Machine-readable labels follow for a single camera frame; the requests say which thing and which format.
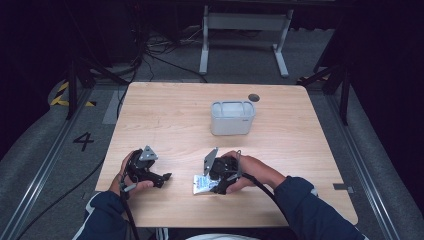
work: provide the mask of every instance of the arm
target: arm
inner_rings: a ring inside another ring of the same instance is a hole
[[[119,240],[124,239],[127,230],[127,224],[121,216],[124,207],[120,199],[119,183],[122,179],[125,167],[131,154],[122,161],[121,170],[113,179],[110,188],[106,192],[101,192],[91,198],[86,206],[85,221],[73,239],[105,239]],[[133,184],[131,179],[126,176],[125,184]],[[130,197],[146,188],[153,187],[153,182],[139,182],[137,186],[130,191]]]
[[[231,151],[224,156],[237,158]],[[364,236],[330,205],[311,193],[314,188],[303,178],[285,177],[275,169],[250,156],[240,156],[243,172],[274,189],[278,205],[286,214],[290,228],[299,239],[364,239]],[[250,180],[240,178],[227,188],[227,193],[246,186]]]
[[[303,178],[287,177],[274,189],[290,228],[300,239],[357,239],[365,237],[333,207],[311,193]]]

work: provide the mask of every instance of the small white box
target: small white box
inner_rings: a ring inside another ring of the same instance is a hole
[[[255,106],[250,101],[218,101],[211,105],[213,135],[247,134],[255,117]]]

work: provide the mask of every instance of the wrist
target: wrist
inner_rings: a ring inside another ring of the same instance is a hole
[[[122,174],[118,173],[110,184],[109,191],[114,192],[116,195],[121,195],[120,182],[122,179]]]
[[[275,174],[270,175],[271,177],[268,180],[268,185],[275,189],[277,188],[281,183],[283,183],[286,180],[286,177],[282,175],[279,172],[276,172]]]

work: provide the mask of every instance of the hand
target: hand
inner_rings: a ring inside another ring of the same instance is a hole
[[[116,175],[116,177],[113,179],[112,184],[110,185],[109,191],[116,193],[118,196],[120,196],[120,194],[121,194],[121,191],[119,189],[119,183],[121,182],[122,176],[123,176],[124,171],[125,171],[125,167],[127,166],[128,160],[131,158],[132,154],[133,154],[133,152],[130,152],[124,158],[124,160],[122,161],[122,164],[121,164],[121,170]],[[127,186],[131,186],[132,184],[134,184],[134,182],[131,181],[131,179],[128,176],[125,177],[124,181],[125,181],[125,185],[127,185]],[[137,183],[137,186],[129,192],[130,197],[135,195],[136,193],[146,189],[146,188],[151,188],[151,187],[153,187],[152,181],[139,182],[139,183]]]
[[[240,158],[240,166],[244,173],[252,175],[260,183],[269,185],[272,189],[275,189],[280,185],[286,177],[284,177],[277,170],[271,168],[259,159],[251,156],[243,156],[235,151],[228,152],[223,157],[234,157]],[[241,177],[236,183],[228,186],[227,193],[232,193],[241,190],[247,186],[254,186],[254,184],[247,178]]]

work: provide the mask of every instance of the white metal stand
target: white metal stand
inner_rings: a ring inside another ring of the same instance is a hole
[[[209,13],[208,6],[205,6],[203,14],[203,46],[199,73],[206,74],[208,70],[209,29],[241,29],[280,31],[279,42],[273,45],[273,49],[281,76],[283,78],[288,77],[289,73],[281,51],[290,27],[292,15],[293,10],[289,10],[285,15]]]

